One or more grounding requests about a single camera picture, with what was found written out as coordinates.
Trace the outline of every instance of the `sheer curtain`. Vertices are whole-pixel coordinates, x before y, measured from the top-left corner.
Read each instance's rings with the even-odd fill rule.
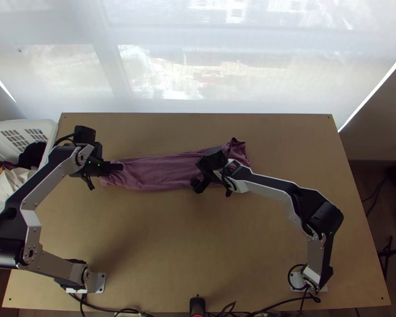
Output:
[[[0,0],[0,79],[62,111],[331,113],[396,61],[396,1]]]

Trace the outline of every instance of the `wooden table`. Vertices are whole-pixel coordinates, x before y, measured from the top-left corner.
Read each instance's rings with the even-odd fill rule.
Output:
[[[343,212],[335,237],[334,275],[321,304],[305,309],[390,305],[376,250],[351,170],[328,115],[62,114],[58,136],[75,125],[97,130],[106,160],[179,153],[247,142],[255,173],[318,189]],[[65,178],[38,207],[45,250],[86,260],[107,273],[103,294],[89,302],[186,312],[200,294],[209,311],[237,301],[254,311],[296,297],[286,275],[306,261],[306,239],[284,206],[256,194],[224,196],[222,188],[197,195],[101,188],[89,191]],[[78,310],[79,303],[51,278],[13,270],[4,306]],[[280,307],[296,310],[298,302]]]

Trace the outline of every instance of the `white laundry basket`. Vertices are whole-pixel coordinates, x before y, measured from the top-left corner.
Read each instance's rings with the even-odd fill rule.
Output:
[[[8,120],[0,122],[0,161],[17,163],[19,154],[34,142],[47,142],[40,167],[53,147],[57,124],[53,120]]]

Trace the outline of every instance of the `white cloth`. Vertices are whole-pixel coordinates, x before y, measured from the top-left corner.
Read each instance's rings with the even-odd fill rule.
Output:
[[[17,167],[9,172],[0,174],[0,213],[4,209],[9,198],[19,187],[23,185],[36,171]]]

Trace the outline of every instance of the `cable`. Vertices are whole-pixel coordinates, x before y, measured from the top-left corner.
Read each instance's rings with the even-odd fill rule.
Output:
[[[383,188],[383,186],[386,183],[386,181],[388,180],[389,175],[390,174],[386,175],[386,177],[377,185],[377,187],[375,188],[374,192],[368,198],[362,200],[362,202],[365,202],[365,201],[370,200],[371,198],[373,198],[375,196],[373,204],[371,205],[371,207],[368,209],[367,213],[365,214],[366,217],[368,217],[368,215],[373,210],[375,204],[377,203],[377,199],[379,198],[380,191]]]
[[[90,307],[92,309],[98,310],[98,311],[106,312],[106,313],[122,313],[122,312],[132,313],[132,314],[140,314],[141,313],[141,314],[143,314],[143,315],[145,315],[147,317],[153,317],[150,314],[147,314],[147,313],[144,313],[144,312],[140,312],[139,310],[133,309],[133,308],[123,308],[121,310],[115,310],[115,309],[102,308],[102,307],[98,307],[98,306],[89,304],[89,303],[86,302],[87,294],[83,294],[80,299],[74,294],[69,293],[69,295],[80,303],[80,305],[81,305],[80,306],[80,311],[81,311],[82,317],[85,317],[85,313],[84,313],[84,311],[82,309],[83,305],[85,305],[86,307]]]
[[[389,178],[389,176],[387,175],[375,188],[374,192],[367,198],[365,198],[364,200],[362,200],[362,202],[365,202],[367,200],[370,200],[371,198],[373,198],[375,196],[375,194],[383,187],[385,181]]]
[[[66,137],[58,139],[56,142],[54,142],[54,146],[59,145],[62,141],[70,141],[74,146],[76,146],[76,143],[72,139]]]
[[[368,215],[370,214],[370,212],[373,210],[375,204],[377,203],[377,199],[379,198],[379,195],[380,195],[380,190],[381,190],[381,188],[383,187],[384,184],[385,184],[385,181],[381,184],[381,186],[380,186],[380,188],[379,188],[379,190],[378,190],[378,192],[377,192],[377,195],[375,195],[373,204],[371,205],[371,207],[369,208],[369,210],[368,210],[367,213],[365,214],[366,217],[368,217]]]
[[[291,267],[290,270],[289,270],[289,272],[287,273],[287,282],[289,283],[290,287],[292,287],[293,290],[297,290],[297,291],[302,291],[302,290],[304,290],[304,289],[307,287],[307,285],[304,285],[303,287],[296,288],[296,287],[294,287],[294,286],[292,285],[292,282],[290,281],[290,276],[291,276],[291,274],[292,274],[292,271],[293,271],[295,268],[300,267],[300,266],[305,266],[305,264],[296,264],[296,265],[294,265],[293,267]]]
[[[258,315],[258,314],[261,314],[261,313],[265,313],[265,312],[269,311],[270,309],[273,309],[275,307],[281,306],[283,304],[287,304],[287,303],[290,303],[290,302],[296,302],[296,301],[304,301],[304,300],[313,300],[317,304],[321,303],[321,299],[319,297],[316,297],[316,296],[314,296],[314,295],[312,295],[310,293],[309,296],[302,296],[302,297],[297,297],[297,298],[294,298],[294,299],[288,299],[288,300],[279,302],[277,304],[274,304],[272,306],[268,306],[266,308],[263,308],[262,310],[259,310],[259,311],[256,311],[256,312],[252,312],[252,313],[248,314],[246,317],[254,317],[255,315]]]
[[[80,305],[79,310],[81,311],[82,317],[86,317],[86,316],[85,316],[85,313],[83,312],[83,308],[82,308],[83,302],[85,301],[85,298],[86,298],[86,297],[87,297],[86,294],[82,294],[81,300],[80,300],[80,302],[79,302],[79,305]]]
[[[296,315],[296,317],[299,317],[302,314],[302,308],[304,307],[304,300],[305,300],[304,298],[305,298],[306,294],[308,293],[308,289],[309,288],[310,288],[310,286],[307,285],[307,287],[305,289],[305,292],[304,292],[304,296],[302,296],[302,300],[300,302],[299,311],[298,311],[298,314]]]
[[[74,136],[77,132],[62,136],[61,138],[58,138],[55,142],[54,142],[54,146],[58,145],[60,142],[64,141],[64,140],[69,140],[72,141],[71,139],[69,139],[71,136]]]
[[[225,307],[223,307],[223,309],[220,311],[220,313],[217,314],[217,317],[227,317],[232,312],[232,310],[234,309],[235,306],[236,306],[236,301],[234,301],[230,304],[227,304]],[[224,314],[225,310],[228,309],[229,307],[230,307],[230,310],[226,314]]]

